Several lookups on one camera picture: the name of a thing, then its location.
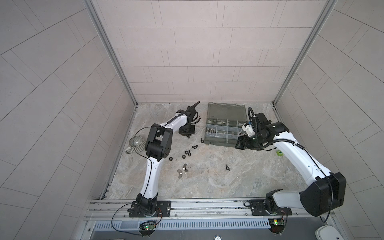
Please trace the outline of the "green plastic organizer box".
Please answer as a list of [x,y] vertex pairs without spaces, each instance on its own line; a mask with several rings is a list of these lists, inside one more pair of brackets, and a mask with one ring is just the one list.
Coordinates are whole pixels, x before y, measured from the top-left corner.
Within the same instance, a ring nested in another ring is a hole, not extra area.
[[210,102],[204,142],[234,148],[242,132],[243,124],[248,120],[246,106]]

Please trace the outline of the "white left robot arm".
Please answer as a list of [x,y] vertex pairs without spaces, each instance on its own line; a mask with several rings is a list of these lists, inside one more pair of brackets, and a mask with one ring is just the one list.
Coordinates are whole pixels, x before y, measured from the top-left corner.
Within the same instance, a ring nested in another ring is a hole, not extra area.
[[173,135],[178,132],[181,136],[190,138],[195,134],[195,125],[200,121],[196,102],[186,110],[178,110],[175,115],[165,123],[153,124],[145,144],[147,159],[147,170],[143,188],[137,195],[128,212],[130,217],[152,217],[157,212],[158,185],[161,169],[165,159],[169,156],[172,148]]

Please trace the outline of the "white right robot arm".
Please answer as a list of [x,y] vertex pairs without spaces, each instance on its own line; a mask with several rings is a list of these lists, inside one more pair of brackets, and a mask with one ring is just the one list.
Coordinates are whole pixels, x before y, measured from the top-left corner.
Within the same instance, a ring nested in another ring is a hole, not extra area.
[[267,193],[264,206],[268,214],[277,215],[283,208],[297,208],[319,217],[344,204],[347,180],[341,173],[333,173],[317,161],[283,123],[273,123],[265,114],[255,114],[252,108],[248,108],[248,115],[250,120],[242,126],[236,149],[266,151],[274,146],[288,158],[308,186],[302,192]]

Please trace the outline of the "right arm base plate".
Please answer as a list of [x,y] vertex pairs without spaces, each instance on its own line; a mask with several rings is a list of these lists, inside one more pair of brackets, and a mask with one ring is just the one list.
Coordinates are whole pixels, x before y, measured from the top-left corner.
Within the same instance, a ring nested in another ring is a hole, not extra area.
[[250,208],[252,216],[290,216],[290,208],[281,208],[272,199],[247,200],[243,203],[244,207]]

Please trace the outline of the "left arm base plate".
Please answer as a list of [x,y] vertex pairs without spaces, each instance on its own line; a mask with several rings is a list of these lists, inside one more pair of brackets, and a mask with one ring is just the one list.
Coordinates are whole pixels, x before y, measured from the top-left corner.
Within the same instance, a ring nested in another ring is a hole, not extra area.
[[127,212],[130,218],[150,218],[162,215],[169,217],[171,210],[171,201],[134,201]]

